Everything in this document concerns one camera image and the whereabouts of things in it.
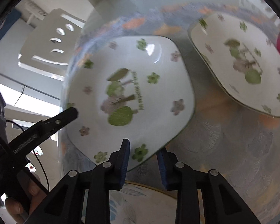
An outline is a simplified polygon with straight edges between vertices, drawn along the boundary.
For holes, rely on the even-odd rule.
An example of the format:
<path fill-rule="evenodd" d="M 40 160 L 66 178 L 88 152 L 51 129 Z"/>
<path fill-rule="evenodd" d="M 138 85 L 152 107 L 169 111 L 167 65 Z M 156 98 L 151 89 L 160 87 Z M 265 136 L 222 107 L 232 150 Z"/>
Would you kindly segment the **left hand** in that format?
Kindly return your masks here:
<path fill-rule="evenodd" d="M 16 185 L 16 190 L 19 190 L 20 193 L 7 194 L 7 198 L 5 199 L 6 210 L 16 223 L 24 223 L 26 220 L 23 218 L 23 214 L 26 212 L 28 215 L 31 215 L 47 196 L 46 192 L 39 188 L 26 174 L 23 175 L 23 178 L 25 189 L 21 185 Z M 23 199 L 20 196 L 25 196 L 30 200 L 29 211 L 25 211 L 23 208 Z"/>

